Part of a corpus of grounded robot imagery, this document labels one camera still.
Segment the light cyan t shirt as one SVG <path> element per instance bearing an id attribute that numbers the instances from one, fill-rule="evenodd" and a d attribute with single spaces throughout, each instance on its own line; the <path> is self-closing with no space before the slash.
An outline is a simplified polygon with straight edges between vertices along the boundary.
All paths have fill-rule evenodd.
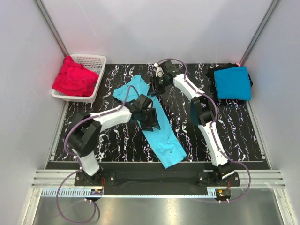
<path id="1" fill-rule="evenodd" d="M 148 95 L 149 86 L 140 75 L 133 76 L 124 86 L 113 91 L 113 96 L 131 106 L 134 120 L 163 167 L 181 162 L 187 155 L 175 136 L 157 97 Z"/>

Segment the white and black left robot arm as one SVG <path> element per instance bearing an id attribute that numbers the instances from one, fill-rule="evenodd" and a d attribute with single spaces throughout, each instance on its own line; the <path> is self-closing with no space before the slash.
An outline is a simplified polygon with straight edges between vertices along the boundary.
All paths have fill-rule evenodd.
<path id="1" fill-rule="evenodd" d="M 64 150 L 71 148 L 80 165 L 80 171 L 85 173 L 85 180 L 92 186 L 101 181 L 101 170 L 95 158 L 94 149 L 101 132 L 119 124 L 137 121 L 143 131 L 160 130 L 157 112 L 153 101 L 144 94 L 137 99 L 124 101 L 120 106 L 104 112 L 78 114 L 71 123 L 64 140 Z"/>

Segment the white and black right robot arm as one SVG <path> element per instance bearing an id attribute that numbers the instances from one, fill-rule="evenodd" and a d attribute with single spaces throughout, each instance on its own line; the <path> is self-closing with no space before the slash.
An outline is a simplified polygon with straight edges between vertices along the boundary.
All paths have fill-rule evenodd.
<path id="1" fill-rule="evenodd" d="M 190 101 L 190 117 L 200 129 L 208 147 L 214 170 L 207 178 L 207 183 L 225 185 L 234 174 L 231 162 L 225 153 L 218 136 L 216 120 L 218 109 L 212 97 L 198 88 L 187 77 L 187 66 L 182 72 L 172 63 L 171 59 L 161 60 L 154 64 L 155 75 L 150 79 L 147 95 L 158 96 L 166 91 L 166 87 L 173 85 L 179 89 Z"/>

